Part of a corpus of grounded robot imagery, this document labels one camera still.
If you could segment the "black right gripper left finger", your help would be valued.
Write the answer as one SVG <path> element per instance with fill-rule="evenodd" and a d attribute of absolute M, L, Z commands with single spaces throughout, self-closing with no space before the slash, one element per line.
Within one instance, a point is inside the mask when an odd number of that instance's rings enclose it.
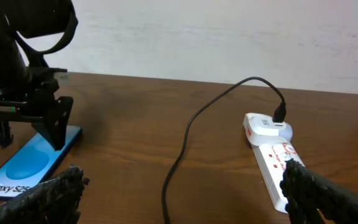
<path fill-rule="evenodd" d="M 77 166 L 37 184 L 0 204 L 0 224 L 77 224 L 78 210 L 89 178 Z"/>

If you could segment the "blue Galaxy smartphone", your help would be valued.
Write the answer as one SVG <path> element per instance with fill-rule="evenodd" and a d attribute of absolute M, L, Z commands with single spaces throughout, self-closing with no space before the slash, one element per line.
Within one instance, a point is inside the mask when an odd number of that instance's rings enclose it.
<path fill-rule="evenodd" d="M 0 167 L 0 200 L 10 200 L 47 180 L 81 134 L 79 126 L 68 126 L 65 145 L 59 151 L 36 134 Z"/>

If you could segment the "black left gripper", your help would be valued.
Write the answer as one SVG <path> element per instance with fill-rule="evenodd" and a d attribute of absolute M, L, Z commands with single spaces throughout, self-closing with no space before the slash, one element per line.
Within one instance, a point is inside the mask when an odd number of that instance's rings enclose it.
<path fill-rule="evenodd" d="M 78 19 L 69 0 L 0 1 L 0 146 L 13 140 L 8 121 L 32 127 L 59 151 L 65 145 L 73 106 L 70 96 L 56 97 L 59 75 L 46 55 L 74 38 Z"/>

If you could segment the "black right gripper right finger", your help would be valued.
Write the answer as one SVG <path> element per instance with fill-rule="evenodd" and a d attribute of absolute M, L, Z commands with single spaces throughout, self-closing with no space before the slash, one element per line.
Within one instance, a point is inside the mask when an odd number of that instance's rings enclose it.
<path fill-rule="evenodd" d="M 280 188 L 291 223 L 358 223 L 357 194 L 293 159 L 286 161 Z"/>

